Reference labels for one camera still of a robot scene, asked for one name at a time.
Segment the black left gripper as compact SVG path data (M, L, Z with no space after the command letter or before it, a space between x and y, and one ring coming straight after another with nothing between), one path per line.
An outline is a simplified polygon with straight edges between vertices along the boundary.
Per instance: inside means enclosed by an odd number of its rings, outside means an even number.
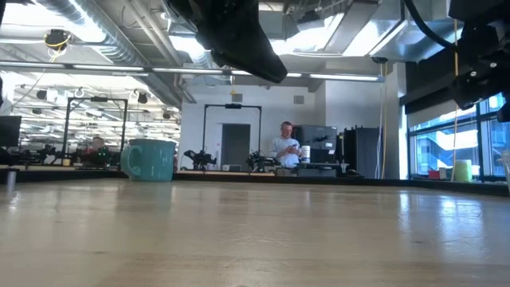
M214 61L273 83L288 70L276 55L258 19L258 0L167 0L191 25Z

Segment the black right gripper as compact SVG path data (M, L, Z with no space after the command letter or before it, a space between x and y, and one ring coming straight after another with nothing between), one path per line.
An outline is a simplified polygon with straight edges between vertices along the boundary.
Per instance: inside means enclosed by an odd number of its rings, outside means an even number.
M485 25L466 24L457 48L467 65L450 85L453 100L466 110L498 93L510 100L510 20ZM499 122L510 122L510 102L497 112Z

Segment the clear plastic bin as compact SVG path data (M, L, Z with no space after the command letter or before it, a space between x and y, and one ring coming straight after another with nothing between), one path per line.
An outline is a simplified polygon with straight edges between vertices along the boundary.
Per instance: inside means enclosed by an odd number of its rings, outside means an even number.
M504 169L505 181L510 194L510 149L503 150L501 153L501 162Z

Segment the yellow-green cylinder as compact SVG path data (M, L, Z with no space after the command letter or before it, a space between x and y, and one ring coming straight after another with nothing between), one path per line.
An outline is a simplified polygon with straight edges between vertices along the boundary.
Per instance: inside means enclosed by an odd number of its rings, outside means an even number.
M456 160L454 164L453 180L458 182L471 182L473 179L472 174L472 161L470 159Z

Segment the long ceiling light bar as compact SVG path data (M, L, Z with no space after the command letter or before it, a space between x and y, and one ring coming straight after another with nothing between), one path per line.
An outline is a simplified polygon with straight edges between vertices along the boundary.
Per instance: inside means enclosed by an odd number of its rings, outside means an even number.
M233 77L254 77L254 74L242 70L232 69L195 69L182 67L147 67L147 66L122 66L122 65L86 65L71 63L50 63L33 61L0 61L0 68L12 69L54 69L54 70L76 70L87 72L109 72L109 73L173 73L192 74L208 76L233 76ZM332 73L288 73L287 78L292 79L313 79L326 81L359 81L359 82L384 82L385 77L355 75L355 74L332 74Z

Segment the person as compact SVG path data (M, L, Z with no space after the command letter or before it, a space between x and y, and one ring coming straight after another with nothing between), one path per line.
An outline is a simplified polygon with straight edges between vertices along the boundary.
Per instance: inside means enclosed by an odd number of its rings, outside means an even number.
M280 136L269 145L269 155L284 168L295 168L300 162L300 143L292 138L293 125L284 121L280 126Z
M101 155L101 154L104 154L104 151L105 151L104 139L99 136L93 137L92 145L88 149L88 154L100 154Z

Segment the black shelf cabinet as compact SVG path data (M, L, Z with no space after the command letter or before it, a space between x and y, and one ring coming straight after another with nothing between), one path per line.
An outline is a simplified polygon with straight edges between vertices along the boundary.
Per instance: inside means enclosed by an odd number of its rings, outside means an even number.
M301 161L296 166L298 177L336 177L339 168L335 157L337 129L331 126L299 125L292 137L302 146L311 147L311 162Z

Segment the background wooden table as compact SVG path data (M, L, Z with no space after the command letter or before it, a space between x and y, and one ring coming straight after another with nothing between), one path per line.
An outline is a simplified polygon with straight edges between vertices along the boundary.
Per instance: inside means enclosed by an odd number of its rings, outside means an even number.
M276 176L274 172L245 172L245 171L177 171L176 175L232 175L232 176Z

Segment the teal ceramic mug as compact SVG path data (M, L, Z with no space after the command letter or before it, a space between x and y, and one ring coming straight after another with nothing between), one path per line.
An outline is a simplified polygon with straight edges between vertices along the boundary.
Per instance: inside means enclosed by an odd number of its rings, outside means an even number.
M175 167L176 143L133 139L120 155L121 171L131 181L170 182Z

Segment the tall black cabinet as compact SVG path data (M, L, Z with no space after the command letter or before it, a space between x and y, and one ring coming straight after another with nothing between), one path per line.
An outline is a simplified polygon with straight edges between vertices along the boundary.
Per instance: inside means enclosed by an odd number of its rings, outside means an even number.
M355 126L343 130L343 160L347 172L365 179L377 179L383 156L379 128Z

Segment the black ceiling-mounted device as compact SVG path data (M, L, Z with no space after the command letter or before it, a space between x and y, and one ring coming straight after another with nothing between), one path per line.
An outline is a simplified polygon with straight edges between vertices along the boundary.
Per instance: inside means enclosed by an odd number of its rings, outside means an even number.
M64 52L68 46L72 34L63 29L51 29L44 35L45 46L56 52Z

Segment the black computer monitor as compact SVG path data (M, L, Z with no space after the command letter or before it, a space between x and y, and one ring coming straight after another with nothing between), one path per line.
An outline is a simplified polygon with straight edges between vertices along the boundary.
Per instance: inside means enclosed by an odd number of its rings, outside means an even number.
M0 116L0 147L18 146L21 123L20 116Z

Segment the black window frame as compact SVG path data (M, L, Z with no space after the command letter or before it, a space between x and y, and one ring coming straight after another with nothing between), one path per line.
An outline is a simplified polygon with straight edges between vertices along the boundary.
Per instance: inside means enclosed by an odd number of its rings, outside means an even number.
M504 103L498 93L466 110L449 101L408 115L409 177L428 179L428 171L454 171L456 160L470 159L472 181L504 179L501 153L510 149L510 123L496 118Z

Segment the black gantry frame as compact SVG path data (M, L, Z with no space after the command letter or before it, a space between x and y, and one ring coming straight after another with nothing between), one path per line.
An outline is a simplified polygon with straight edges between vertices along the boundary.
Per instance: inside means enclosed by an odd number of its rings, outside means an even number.
M67 99L61 158L80 163L79 154L89 149L92 138L104 139L105 147L121 153L126 144L128 100L106 95L72 96ZM101 169L120 169L120 164Z
M262 107L246 104L205 104L203 109L202 150L209 152L216 160L217 169L230 171L228 165L221 164L222 125L249 124L250 152L261 150Z

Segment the round silver air duct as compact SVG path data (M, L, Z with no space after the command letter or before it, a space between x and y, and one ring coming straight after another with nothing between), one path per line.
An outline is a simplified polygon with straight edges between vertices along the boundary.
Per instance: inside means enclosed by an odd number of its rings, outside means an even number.
M148 66L148 60L128 40L95 0L36 0L70 22L82 41L98 43L96 51L114 65Z

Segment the grey metal post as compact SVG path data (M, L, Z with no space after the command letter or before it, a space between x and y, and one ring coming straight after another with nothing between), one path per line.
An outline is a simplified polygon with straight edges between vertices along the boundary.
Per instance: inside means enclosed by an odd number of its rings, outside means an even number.
M17 169L8 168L6 170L6 194L8 197L12 197L15 194L17 173Z

